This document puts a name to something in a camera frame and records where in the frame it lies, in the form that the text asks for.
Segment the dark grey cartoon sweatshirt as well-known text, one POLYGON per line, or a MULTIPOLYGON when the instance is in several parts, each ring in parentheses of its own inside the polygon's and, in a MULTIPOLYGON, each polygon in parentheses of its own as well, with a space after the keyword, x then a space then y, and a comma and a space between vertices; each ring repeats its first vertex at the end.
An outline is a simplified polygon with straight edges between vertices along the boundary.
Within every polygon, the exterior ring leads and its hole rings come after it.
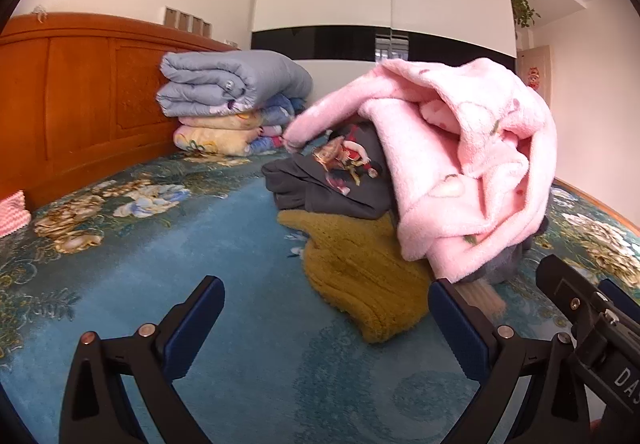
POLYGON ((342 126, 307 155, 270 161, 262 175, 280 210, 377 220, 395 205, 390 170, 370 122, 342 126))

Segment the pink fleece floral blanket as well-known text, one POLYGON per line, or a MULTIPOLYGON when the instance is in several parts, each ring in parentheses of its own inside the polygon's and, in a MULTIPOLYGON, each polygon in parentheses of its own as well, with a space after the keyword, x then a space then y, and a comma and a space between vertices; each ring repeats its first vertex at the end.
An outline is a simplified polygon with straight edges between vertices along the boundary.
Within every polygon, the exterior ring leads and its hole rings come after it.
POLYGON ((298 116, 283 141, 297 152, 346 119, 371 121, 393 181, 397 237, 460 282, 524 242, 546 214, 556 129, 544 99, 502 65, 384 60, 298 116))

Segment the pink white striped cloth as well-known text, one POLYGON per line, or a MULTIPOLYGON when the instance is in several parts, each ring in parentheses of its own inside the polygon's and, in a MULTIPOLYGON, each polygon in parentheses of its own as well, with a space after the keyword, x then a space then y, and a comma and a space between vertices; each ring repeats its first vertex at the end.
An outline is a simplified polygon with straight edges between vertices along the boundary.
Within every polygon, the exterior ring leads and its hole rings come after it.
POLYGON ((27 226, 32 215, 26 209, 24 193, 19 190, 15 194, 0 201, 0 237, 9 236, 27 226))

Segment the folded yellow floral blanket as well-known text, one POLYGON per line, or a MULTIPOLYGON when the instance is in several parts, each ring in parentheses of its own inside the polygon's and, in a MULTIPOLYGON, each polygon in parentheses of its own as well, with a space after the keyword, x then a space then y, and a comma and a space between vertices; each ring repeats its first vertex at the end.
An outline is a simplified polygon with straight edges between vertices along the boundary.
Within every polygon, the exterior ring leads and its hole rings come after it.
POLYGON ((244 157, 272 152, 291 117, 278 110, 274 116, 260 110, 220 117, 181 117, 174 144, 186 152, 244 157))

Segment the teal floral bed cover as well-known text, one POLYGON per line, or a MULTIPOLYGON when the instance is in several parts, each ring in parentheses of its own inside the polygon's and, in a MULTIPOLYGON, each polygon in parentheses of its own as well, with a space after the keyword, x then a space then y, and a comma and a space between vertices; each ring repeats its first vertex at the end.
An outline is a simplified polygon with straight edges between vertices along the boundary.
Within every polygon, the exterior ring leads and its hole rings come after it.
POLYGON ((206 275, 226 304, 176 384, 216 443, 436 443, 471 401, 432 320, 371 346, 311 289, 262 160, 174 155, 34 212, 1 242, 1 383, 53 443, 79 337, 158 322, 206 275))

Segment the folded grey-blue quilt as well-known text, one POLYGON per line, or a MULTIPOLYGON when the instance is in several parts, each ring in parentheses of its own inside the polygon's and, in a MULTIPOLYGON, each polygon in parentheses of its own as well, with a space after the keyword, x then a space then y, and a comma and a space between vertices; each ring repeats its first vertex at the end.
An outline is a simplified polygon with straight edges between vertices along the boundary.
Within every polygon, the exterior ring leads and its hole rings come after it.
POLYGON ((312 78, 288 56, 272 51, 167 53, 167 83, 156 93, 167 117, 222 117, 261 108, 277 94, 305 98, 312 78))

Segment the wooden door with red decoration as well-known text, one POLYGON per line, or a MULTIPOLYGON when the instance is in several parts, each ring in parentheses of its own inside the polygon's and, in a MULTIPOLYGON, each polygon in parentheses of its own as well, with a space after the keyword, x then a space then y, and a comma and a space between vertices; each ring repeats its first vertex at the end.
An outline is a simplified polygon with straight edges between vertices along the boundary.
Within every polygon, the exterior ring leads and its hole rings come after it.
POLYGON ((551 48, 549 45, 526 48, 516 56, 516 73, 551 106, 551 48))

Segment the orange wooden headboard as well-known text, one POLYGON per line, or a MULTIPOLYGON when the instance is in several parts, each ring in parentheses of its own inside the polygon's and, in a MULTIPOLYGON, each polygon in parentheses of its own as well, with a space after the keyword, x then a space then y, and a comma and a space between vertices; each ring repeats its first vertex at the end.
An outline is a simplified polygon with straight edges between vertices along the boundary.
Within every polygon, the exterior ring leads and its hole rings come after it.
POLYGON ((1 195, 29 209, 175 151, 155 99, 167 52, 227 51, 197 34, 118 16, 11 18, 1 33, 1 195))

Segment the green hanging plant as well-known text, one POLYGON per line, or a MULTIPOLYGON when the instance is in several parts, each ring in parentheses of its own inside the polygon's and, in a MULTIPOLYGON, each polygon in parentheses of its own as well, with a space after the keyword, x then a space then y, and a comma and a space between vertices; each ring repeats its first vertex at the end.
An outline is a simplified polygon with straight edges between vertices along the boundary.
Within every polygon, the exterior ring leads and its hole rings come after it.
POLYGON ((529 0, 511 0, 512 14, 516 28, 530 28, 536 25, 540 14, 534 9, 529 0))

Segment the mustard knitted sweater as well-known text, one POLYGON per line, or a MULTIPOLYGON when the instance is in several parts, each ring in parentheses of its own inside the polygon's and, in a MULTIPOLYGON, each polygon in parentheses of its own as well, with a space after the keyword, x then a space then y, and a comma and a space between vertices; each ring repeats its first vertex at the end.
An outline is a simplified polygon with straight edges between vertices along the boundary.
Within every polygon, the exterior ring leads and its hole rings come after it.
POLYGON ((427 316, 431 269, 401 257, 390 214, 364 220, 283 210, 278 222, 308 236, 303 269, 310 286, 348 315, 365 342, 383 343, 427 316))

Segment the white and black wardrobe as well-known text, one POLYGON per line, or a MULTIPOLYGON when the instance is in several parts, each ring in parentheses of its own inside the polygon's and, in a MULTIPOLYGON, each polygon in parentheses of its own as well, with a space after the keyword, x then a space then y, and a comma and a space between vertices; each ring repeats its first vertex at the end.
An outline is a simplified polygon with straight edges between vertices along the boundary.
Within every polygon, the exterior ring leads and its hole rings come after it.
POLYGON ((313 98, 386 58, 508 69, 516 59, 510 0, 255 0, 250 46, 301 62, 313 98))

